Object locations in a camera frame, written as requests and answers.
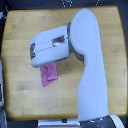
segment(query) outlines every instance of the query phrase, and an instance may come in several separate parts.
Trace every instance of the wooden surface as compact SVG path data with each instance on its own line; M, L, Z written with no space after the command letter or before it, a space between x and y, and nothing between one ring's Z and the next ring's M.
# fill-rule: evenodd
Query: wooden surface
M94 12L99 23L109 113L126 115L127 61L118 9L89 9ZM8 119L77 117L76 90L83 71L83 63L74 54L69 59L57 62L58 80L44 88L40 69L31 67L29 48L30 39L35 34L67 25L78 10L26 10L8 13L1 56L5 111Z

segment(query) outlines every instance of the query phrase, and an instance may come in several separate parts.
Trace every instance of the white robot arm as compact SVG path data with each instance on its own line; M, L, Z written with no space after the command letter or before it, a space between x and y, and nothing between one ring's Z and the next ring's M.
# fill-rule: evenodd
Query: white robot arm
M35 35L30 42L31 65L40 67L68 58L71 51L84 62L84 71L77 88L81 126L92 128L98 125L100 128L104 124L103 128L123 128L120 119L108 113L99 27L96 17L88 9L81 9L75 14L68 31L66 26L61 26Z

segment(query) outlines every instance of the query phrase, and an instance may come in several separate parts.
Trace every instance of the pink cloth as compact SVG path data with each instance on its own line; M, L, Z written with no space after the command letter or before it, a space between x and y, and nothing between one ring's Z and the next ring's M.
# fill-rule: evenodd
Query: pink cloth
M41 72L43 87L52 83L54 80L58 78L55 63L47 64L45 66L40 67L40 72Z

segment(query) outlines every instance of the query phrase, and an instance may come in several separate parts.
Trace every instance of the wooden table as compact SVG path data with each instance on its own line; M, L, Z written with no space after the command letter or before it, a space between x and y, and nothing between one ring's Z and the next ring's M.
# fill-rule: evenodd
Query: wooden table
M127 59L117 7L89 8L99 22L109 113L127 113ZM67 25L79 9L9 11L2 42L5 111L11 120L77 117L76 91L83 63L74 54L57 62L58 80L42 87L40 69L31 67L30 39Z

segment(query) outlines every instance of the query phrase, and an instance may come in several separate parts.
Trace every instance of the dark floor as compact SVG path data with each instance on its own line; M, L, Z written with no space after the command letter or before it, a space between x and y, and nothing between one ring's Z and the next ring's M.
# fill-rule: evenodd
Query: dark floor
M6 0L9 9L44 9L44 8L63 8L61 0ZM72 0L72 8L75 7L88 7L96 6L97 0ZM128 49L128 0L99 0L97 6L109 6L117 5L121 15L123 24L126 46ZM0 9L4 6L2 0L0 0ZM2 32L4 27L4 18L0 19L0 43L2 39ZM125 128L127 128L127 117L121 117ZM8 128L36 128L37 121L8 121Z

